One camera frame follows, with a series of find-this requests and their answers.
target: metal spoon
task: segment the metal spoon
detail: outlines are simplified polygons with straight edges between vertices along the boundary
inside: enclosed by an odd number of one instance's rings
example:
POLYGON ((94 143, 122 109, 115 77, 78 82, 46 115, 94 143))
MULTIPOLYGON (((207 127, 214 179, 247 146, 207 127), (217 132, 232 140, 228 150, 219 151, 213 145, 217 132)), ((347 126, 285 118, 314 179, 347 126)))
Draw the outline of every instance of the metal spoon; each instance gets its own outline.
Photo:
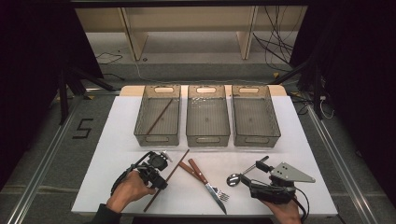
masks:
MULTIPOLYGON (((261 159, 261 161, 266 161, 269 157, 266 156, 264 158, 261 159)), ((241 182, 241 176, 240 175, 245 175, 248 172, 250 172, 251 170, 253 170, 254 168, 256 168, 256 163, 254 163, 254 165, 250 166, 249 168, 246 169, 246 171, 242 172, 241 174, 232 174, 229 175, 227 177, 227 185, 230 187, 235 187, 236 185, 239 184, 239 182, 241 182)))

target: translucent gray bin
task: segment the translucent gray bin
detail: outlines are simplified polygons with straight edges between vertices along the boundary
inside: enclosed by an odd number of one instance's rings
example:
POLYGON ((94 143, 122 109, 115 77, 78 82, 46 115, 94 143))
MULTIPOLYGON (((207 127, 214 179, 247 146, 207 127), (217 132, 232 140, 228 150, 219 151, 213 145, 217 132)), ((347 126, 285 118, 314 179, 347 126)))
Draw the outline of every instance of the translucent gray bin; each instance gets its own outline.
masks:
POLYGON ((224 86, 189 86, 189 147, 227 147, 230 132, 224 86))
POLYGON ((146 86, 134 136, 141 147, 178 146, 180 86, 146 86))
POLYGON ((233 144, 274 147, 280 137, 268 86, 233 86, 233 144))

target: fork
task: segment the fork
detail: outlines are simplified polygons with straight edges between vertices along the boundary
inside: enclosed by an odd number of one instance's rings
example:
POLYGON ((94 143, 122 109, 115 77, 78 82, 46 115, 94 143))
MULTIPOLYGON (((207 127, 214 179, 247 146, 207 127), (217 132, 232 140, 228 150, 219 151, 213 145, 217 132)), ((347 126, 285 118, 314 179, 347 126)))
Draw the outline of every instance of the fork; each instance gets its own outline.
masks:
MULTIPOLYGON (((198 177, 198 175, 195 173, 195 171, 193 169, 190 168, 190 166, 188 166, 186 163, 184 163, 183 161, 179 162, 178 165, 183 168, 183 170, 187 171, 190 175, 194 176, 197 180, 199 180, 200 182, 201 179, 198 177)), ((211 186, 212 189, 216 192, 216 195, 218 196, 218 198, 224 202, 227 202, 228 199, 230 199, 230 196, 224 192, 222 192, 220 189, 218 189, 215 186, 211 186)))

